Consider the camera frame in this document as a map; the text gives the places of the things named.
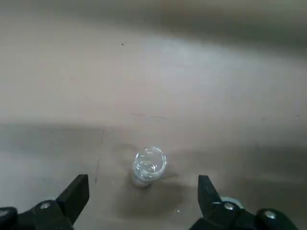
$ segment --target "metal bolt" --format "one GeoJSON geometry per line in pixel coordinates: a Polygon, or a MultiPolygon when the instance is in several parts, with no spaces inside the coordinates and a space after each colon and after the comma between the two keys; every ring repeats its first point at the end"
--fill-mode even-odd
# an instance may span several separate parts
{"type": "Polygon", "coordinates": [[[41,206],[40,206],[40,209],[46,209],[46,208],[49,208],[50,206],[50,203],[43,203],[41,206]]]}
{"type": "Polygon", "coordinates": [[[264,214],[266,215],[267,218],[276,219],[276,214],[273,213],[272,211],[265,211],[264,214]]]}
{"type": "Polygon", "coordinates": [[[0,217],[4,217],[8,213],[9,213],[8,210],[0,210],[0,217]]]}
{"type": "Polygon", "coordinates": [[[235,209],[235,206],[232,203],[228,203],[228,202],[224,204],[224,207],[228,210],[234,210],[235,209]]]}

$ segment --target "beige surface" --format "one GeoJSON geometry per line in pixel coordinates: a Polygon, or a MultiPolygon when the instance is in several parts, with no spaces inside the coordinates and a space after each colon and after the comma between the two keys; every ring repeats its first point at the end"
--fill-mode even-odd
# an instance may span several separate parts
{"type": "Polygon", "coordinates": [[[76,229],[188,229],[202,173],[306,227],[305,54],[144,25],[1,10],[0,205],[26,210],[88,173],[76,229]],[[170,164],[141,192],[126,175],[149,145],[170,164]]]}

